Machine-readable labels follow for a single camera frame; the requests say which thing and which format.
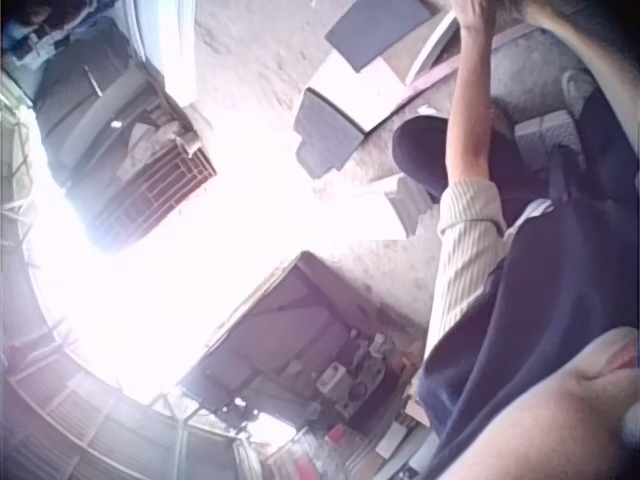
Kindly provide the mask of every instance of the sunlight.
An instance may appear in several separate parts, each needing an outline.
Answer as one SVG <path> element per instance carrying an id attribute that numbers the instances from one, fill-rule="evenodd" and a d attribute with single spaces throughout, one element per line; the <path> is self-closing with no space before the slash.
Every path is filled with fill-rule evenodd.
<path id="1" fill-rule="evenodd" d="M 261 413 L 255 422 L 249 423 L 247 431 L 251 439 L 269 444 L 272 451 L 290 441 L 296 434 L 296 429 L 271 415 Z"/>

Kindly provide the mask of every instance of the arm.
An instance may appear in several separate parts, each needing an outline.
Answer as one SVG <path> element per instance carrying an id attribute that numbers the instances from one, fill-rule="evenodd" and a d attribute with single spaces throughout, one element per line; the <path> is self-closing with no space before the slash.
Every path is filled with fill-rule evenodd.
<path id="1" fill-rule="evenodd" d="M 82 7 L 82 10 L 78 12 L 78 15 L 76 15 L 73 19 L 65 23 L 62 29 L 66 31 L 74 29 L 80 22 L 82 22 L 87 17 L 87 15 L 89 15 L 91 12 L 93 12 L 96 9 L 96 6 L 97 5 L 95 0 L 87 0 L 86 5 Z"/>
<path id="2" fill-rule="evenodd" d="M 482 292 L 504 257 L 502 205 L 489 180 L 490 0 L 457 0 L 462 52 L 447 131 L 449 188 L 440 201 L 442 238 L 425 357 Z"/>
<path id="3" fill-rule="evenodd" d="M 447 130 L 449 184 L 489 179 L 491 140 L 490 67 L 495 12 L 490 0 L 459 0 L 460 69 Z"/>
<path id="4" fill-rule="evenodd" d="M 613 49 L 580 33 L 542 0 L 527 2 L 525 18 L 529 23 L 556 35 L 589 67 L 638 154 L 640 76 L 634 65 L 625 62 Z"/>

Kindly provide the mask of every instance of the corrugated metal roof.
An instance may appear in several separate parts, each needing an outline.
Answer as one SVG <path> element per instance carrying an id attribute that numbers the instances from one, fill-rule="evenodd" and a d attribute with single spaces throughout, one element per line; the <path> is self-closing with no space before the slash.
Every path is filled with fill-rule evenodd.
<path id="1" fill-rule="evenodd" d="M 11 240 L 15 225 L 4 216 L 2 222 L 3 239 Z M 15 350 L 47 323 L 22 251 L 5 254 L 3 266 L 0 313 L 8 354 L 9 344 Z M 48 355 L 17 366 L 7 355 L 0 430 L 3 473 L 10 478 L 155 480 L 176 472 L 185 479 L 238 478 L 234 437 L 188 426 L 180 455 L 177 419 L 125 397 L 63 349 Z M 179 468 L 176 459 L 183 460 Z"/>

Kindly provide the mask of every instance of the concrete floor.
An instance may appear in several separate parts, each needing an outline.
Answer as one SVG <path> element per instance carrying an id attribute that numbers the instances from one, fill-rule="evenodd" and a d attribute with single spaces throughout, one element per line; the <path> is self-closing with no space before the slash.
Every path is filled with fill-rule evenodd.
<path id="1" fill-rule="evenodd" d="M 233 247 L 227 255 L 238 255 L 235 275 L 247 277 L 232 280 L 241 290 L 257 283 L 263 275 L 257 272 L 310 248 L 383 309 L 427 326 L 440 250 L 437 208 L 408 240 L 363 241 L 357 229 L 348 231 L 349 218 L 331 218 L 318 198 L 396 173 L 393 130 L 425 104 L 447 115 L 455 75 L 379 128 L 341 172 L 313 184 L 294 156 L 295 103 L 330 51 L 324 34 L 352 2 L 318 0 L 314 8 L 301 0 L 198 2 L 198 101 L 188 113 L 219 173 L 203 193 L 209 211 L 203 230 L 220 247 L 220 232 L 235 235 L 223 243 Z M 560 75 L 580 65 L 555 38 L 536 31 L 497 52 L 492 90 L 514 120 L 525 120 L 561 108 Z M 375 225 L 375 215 L 364 222 Z M 210 262 L 214 270 L 220 263 L 215 256 Z"/>

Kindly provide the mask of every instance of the gray tile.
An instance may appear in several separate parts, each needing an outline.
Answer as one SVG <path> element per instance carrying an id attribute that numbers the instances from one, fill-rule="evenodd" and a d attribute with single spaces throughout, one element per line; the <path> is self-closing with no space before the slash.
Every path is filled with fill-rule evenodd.
<path id="1" fill-rule="evenodd" d="M 418 0 L 359 0 L 325 38 L 359 72 L 431 17 Z"/>

